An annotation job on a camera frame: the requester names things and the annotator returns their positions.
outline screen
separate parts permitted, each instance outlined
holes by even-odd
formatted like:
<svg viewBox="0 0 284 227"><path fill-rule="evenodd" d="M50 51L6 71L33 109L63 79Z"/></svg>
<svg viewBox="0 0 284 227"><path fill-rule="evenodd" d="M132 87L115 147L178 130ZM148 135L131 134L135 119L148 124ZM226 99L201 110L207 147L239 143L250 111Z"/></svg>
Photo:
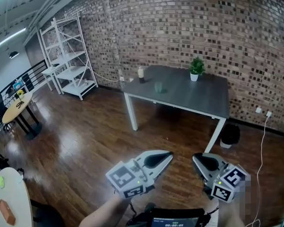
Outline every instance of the screen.
<svg viewBox="0 0 284 227"><path fill-rule="evenodd" d="M153 218L151 227L195 227L199 218Z"/></svg>

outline orange block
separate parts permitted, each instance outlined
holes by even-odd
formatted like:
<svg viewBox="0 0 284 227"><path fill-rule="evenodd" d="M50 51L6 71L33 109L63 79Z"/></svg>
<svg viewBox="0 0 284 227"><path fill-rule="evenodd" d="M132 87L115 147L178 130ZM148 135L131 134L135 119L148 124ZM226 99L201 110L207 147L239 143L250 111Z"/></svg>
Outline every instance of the orange block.
<svg viewBox="0 0 284 227"><path fill-rule="evenodd" d="M0 211L5 219L5 221L10 225L15 225L16 218L9 208L9 205L4 200L0 200Z"/></svg>

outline small yellow object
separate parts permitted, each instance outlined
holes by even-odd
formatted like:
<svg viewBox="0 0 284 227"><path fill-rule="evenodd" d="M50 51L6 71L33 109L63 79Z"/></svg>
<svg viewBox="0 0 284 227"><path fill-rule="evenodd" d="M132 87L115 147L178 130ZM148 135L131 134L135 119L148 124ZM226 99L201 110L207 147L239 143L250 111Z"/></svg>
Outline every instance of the small yellow object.
<svg viewBox="0 0 284 227"><path fill-rule="evenodd" d="M4 178L0 176L0 188L4 188Z"/></svg>

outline wall outlet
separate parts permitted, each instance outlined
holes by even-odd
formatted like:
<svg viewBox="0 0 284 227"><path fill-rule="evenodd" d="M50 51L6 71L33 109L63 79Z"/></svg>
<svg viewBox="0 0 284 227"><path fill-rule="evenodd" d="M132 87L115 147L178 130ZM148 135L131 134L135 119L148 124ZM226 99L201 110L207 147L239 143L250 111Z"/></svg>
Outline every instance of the wall outlet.
<svg viewBox="0 0 284 227"><path fill-rule="evenodd" d="M256 113L261 113L262 112L262 108L260 108L260 107L257 107L257 109L256 109Z"/></svg>

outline white wall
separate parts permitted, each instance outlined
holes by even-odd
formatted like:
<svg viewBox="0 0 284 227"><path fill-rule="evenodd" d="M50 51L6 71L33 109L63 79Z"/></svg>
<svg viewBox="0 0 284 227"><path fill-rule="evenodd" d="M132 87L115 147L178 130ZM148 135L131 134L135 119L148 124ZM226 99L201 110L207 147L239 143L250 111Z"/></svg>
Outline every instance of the white wall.
<svg viewBox="0 0 284 227"><path fill-rule="evenodd" d="M9 53L18 51L19 55L13 59L9 58ZM31 68L27 53L22 43L9 46L9 50L0 51L0 91L16 77Z"/></svg>
<svg viewBox="0 0 284 227"><path fill-rule="evenodd" d="M35 34L30 41L28 41L28 43L25 45L25 50L32 66L44 60L37 34Z"/></svg>

